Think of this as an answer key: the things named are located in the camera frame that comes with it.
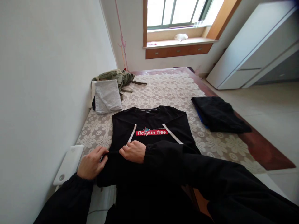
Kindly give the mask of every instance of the tiled floor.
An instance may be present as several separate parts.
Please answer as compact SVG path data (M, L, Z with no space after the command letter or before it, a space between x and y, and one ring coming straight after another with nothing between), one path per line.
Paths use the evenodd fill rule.
M203 81L297 166L267 174L299 205L299 82L216 90Z

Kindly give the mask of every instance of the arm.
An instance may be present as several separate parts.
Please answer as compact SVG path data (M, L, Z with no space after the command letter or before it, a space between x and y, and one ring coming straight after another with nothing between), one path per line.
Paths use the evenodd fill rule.
M92 180L108 160L105 156L99 163L105 153L108 150L100 146L83 157L78 172L50 197L34 223L86 223L93 191Z
M298 206L267 188L240 164L186 154L186 145L167 141L147 147L139 144L132 142L120 154L175 184L198 188L210 201L208 210L215 223L292 223L299 219ZM144 151L134 154L136 145Z

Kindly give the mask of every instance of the green backpack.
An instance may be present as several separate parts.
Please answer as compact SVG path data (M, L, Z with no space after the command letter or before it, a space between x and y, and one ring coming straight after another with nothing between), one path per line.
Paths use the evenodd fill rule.
M108 72L105 72L103 74L100 74L97 77L94 77L92 81L104 81L104 80L112 80L116 79L118 83L118 91L119 95L121 97L121 100L123 100L124 96L122 95L122 92L133 92L132 90L124 90L123 87L129 85L131 82L135 83L137 85L146 85L146 82L137 82L133 81L135 75L132 73L129 73L125 70L121 71L119 69L114 69Z

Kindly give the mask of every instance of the wooden drawer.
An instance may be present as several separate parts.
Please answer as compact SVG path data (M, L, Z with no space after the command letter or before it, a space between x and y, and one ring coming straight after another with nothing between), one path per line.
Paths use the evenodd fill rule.
M193 54L207 54L213 44L197 44L190 46L178 46L168 48L147 49L145 59L168 58Z
M192 54L207 54L209 53L213 44L198 44L198 45L191 45L189 47L188 55Z
M167 57L176 57L176 56L184 56L189 55L190 46L181 46L181 47L171 47L167 50Z
M145 59L166 58L168 48L148 49L145 52Z

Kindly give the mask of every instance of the person's right hand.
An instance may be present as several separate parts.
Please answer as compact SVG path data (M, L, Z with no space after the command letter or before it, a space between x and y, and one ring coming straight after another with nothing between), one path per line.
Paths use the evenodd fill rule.
M135 163L143 163L146 146L139 141L128 142L123 146L119 153L126 159Z

